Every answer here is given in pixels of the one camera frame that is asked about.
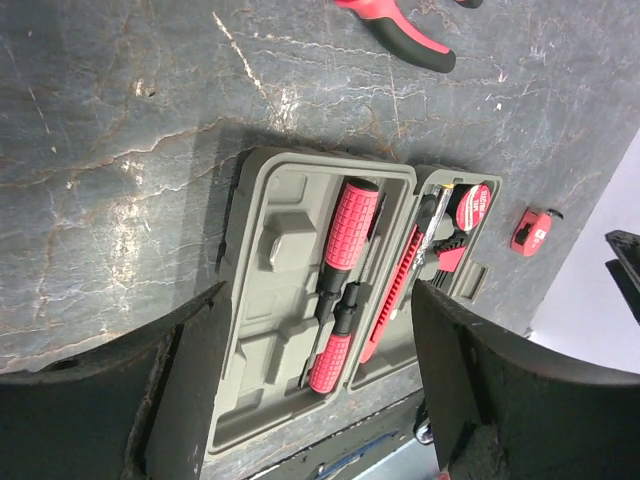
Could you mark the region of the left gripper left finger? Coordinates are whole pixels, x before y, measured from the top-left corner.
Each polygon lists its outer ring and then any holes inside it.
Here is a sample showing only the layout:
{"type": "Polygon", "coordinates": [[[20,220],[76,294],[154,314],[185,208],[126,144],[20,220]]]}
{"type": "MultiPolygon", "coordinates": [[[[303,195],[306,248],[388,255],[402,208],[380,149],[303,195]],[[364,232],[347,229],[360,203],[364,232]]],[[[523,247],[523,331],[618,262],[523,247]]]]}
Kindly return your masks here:
{"type": "Polygon", "coordinates": [[[2,478],[199,478],[229,334],[225,286],[81,354],[2,375],[2,478]]]}

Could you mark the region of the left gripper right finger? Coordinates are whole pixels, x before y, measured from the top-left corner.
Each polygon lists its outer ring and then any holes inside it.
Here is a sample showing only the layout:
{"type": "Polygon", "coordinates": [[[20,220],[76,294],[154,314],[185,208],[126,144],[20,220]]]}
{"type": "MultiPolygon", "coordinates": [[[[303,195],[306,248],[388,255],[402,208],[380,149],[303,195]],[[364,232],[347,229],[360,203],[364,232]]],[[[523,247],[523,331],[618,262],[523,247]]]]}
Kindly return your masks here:
{"type": "Polygon", "coordinates": [[[635,479],[639,377],[556,352],[432,285],[412,321],[439,467],[452,479],[635,479]]]}

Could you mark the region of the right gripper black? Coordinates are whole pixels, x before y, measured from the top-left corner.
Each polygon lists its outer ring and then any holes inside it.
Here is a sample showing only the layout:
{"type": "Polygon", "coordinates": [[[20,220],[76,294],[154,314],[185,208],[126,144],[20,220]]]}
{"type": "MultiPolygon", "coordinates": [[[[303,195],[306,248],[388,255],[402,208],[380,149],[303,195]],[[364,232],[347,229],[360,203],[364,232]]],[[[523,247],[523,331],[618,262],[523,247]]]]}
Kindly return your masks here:
{"type": "Polygon", "coordinates": [[[633,317],[640,320],[639,236],[623,230],[605,235],[615,258],[605,263],[633,317]]]}

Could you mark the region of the red tape measure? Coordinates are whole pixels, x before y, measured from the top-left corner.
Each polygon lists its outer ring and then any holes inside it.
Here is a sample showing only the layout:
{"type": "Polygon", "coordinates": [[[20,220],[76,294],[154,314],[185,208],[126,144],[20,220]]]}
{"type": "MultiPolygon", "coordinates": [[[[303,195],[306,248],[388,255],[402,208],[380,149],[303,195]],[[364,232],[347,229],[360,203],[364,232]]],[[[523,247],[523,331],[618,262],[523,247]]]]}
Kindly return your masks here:
{"type": "Polygon", "coordinates": [[[550,233],[554,218],[563,219],[564,215],[555,209],[527,208],[512,234],[510,248],[524,257],[533,256],[550,233]]]}

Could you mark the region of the hex key set red holder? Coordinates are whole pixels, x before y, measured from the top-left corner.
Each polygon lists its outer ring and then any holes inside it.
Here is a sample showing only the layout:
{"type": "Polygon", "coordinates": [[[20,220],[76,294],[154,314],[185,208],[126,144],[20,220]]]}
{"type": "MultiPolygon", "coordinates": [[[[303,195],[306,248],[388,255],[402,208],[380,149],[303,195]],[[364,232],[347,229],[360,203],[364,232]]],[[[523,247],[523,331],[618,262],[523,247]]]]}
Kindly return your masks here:
{"type": "Polygon", "coordinates": [[[458,232],[436,244],[434,253],[438,259],[438,268],[430,281],[432,285],[442,287],[447,278],[456,272],[467,249],[467,240],[466,234],[458,232]]]}

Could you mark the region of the clear voltage tester screwdriver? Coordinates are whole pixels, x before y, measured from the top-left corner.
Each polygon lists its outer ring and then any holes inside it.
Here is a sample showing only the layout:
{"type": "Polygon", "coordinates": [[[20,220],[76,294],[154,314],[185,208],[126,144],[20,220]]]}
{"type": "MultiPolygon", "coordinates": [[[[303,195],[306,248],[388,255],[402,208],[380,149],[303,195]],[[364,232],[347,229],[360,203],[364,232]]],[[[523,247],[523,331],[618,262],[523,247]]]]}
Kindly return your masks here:
{"type": "Polygon", "coordinates": [[[412,263],[413,271],[417,271],[424,264],[426,250],[435,237],[454,187],[453,183],[433,185],[422,198],[420,210],[416,217],[416,225],[419,231],[423,233],[423,238],[412,263]]]}

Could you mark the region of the red black utility knife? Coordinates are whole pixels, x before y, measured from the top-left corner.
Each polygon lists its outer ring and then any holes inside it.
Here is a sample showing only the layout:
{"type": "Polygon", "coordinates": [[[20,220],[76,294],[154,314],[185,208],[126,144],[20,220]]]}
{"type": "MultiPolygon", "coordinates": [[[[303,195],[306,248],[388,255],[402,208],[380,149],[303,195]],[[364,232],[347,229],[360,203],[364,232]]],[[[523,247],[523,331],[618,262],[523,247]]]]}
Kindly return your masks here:
{"type": "Polygon", "coordinates": [[[392,280],[389,283],[384,302],[378,312],[373,330],[365,342],[360,357],[361,364],[367,363],[373,356],[380,340],[382,339],[384,330],[391,320],[392,313],[396,308],[400,294],[405,288],[411,266],[420,246],[422,245],[422,241],[425,236],[425,229],[434,215],[437,203],[437,193],[430,193],[422,197],[420,208],[416,216],[416,222],[414,223],[402,257],[394,270],[392,280]]]}

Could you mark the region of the short red handled screwdriver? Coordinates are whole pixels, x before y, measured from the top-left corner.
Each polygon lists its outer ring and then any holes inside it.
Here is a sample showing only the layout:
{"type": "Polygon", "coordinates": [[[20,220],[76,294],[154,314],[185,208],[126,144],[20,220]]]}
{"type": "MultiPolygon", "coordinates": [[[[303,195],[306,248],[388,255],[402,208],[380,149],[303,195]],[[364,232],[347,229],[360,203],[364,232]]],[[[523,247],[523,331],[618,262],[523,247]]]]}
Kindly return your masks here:
{"type": "Polygon", "coordinates": [[[318,302],[314,316],[319,329],[311,354],[305,362],[299,387],[311,366],[331,307],[340,298],[342,287],[356,266],[364,246],[379,195],[377,184],[358,177],[345,180],[328,230],[321,275],[317,283],[318,302]]]}

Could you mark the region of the grey plastic tool case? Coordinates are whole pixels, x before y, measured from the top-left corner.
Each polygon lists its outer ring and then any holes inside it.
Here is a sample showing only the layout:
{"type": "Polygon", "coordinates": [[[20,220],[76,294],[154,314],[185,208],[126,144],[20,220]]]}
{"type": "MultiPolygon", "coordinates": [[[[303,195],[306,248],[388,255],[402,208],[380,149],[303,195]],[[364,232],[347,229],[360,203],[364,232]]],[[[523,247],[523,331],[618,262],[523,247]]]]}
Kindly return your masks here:
{"type": "Polygon", "coordinates": [[[230,332],[209,453],[415,363],[413,285],[475,297],[472,253],[501,187],[497,175],[441,165],[251,152],[219,261],[230,332]]]}

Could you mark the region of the long red handled screwdriver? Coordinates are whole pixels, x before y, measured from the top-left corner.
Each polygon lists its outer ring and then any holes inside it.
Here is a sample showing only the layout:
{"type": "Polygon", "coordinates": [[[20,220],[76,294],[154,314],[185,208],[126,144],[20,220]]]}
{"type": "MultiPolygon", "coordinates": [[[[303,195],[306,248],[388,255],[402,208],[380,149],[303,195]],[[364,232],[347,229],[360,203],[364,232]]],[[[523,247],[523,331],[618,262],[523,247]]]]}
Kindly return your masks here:
{"type": "Polygon", "coordinates": [[[358,262],[344,283],[340,298],[331,307],[329,316],[334,318],[331,333],[323,350],[319,349],[318,344],[311,360],[313,365],[307,371],[305,380],[308,382],[309,388],[318,394],[328,394],[334,390],[349,353],[352,323],[358,312],[357,300],[362,286],[362,277],[385,203],[386,195],[379,194],[376,210],[358,262]]]}

